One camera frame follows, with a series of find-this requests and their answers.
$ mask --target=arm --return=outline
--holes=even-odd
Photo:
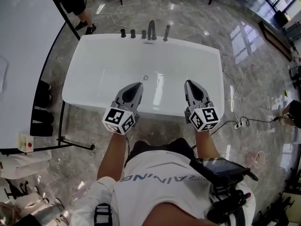
[[[201,131],[196,133],[196,142],[199,158],[216,158],[220,157],[209,131]]]
[[[126,153],[126,136],[114,133],[97,173],[97,180],[111,177],[119,181]]]

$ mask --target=black shorts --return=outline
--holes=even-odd
[[[67,13],[73,12],[76,16],[86,8],[84,0],[62,0],[62,5]]]
[[[186,156],[190,160],[195,158],[194,152],[192,148],[189,146],[187,141],[184,138],[179,138],[173,141],[172,143],[168,145],[162,145],[162,146],[153,146],[153,145],[148,145],[144,141],[137,141],[128,156],[126,163],[124,164],[124,167],[126,167],[127,163],[136,157],[137,155],[147,152],[147,151],[169,151],[169,152],[174,152],[181,154],[183,156]]]
[[[293,100],[291,102],[289,114],[292,116],[296,127],[301,128],[301,103],[299,101]]]

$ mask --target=white t-shirt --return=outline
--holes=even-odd
[[[148,151],[131,159],[125,177],[116,182],[104,177],[94,182],[87,195],[78,200],[71,219],[72,225],[93,226],[95,208],[108,203],[113,211],[113,225],[140,226],[158,204],[170,202],[195,218],[206,218],[211,209],[211,184],[190,165],[190,160],[178,153]],[[240,183],[237,189],[251,190]],[[246,226],[251,225],[255,212],[255,197],[243,206]]]

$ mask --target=marker cube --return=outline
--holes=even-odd
[[[221,121],[216,114],[215,107],[194,109],[189,119],[199,132],[211,130]]]
[[[103,124],[108,131],[125,135],[135,124],[134,114],[131,111],[108,107],[103,116]]]

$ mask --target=power strip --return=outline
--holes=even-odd
[[[236,125],[234,127],[234,129],[238,129],[238,128],[242,127],[243,125],[244,125],[244,122],[240,122],[240,123],[238,123],[238,125]]]

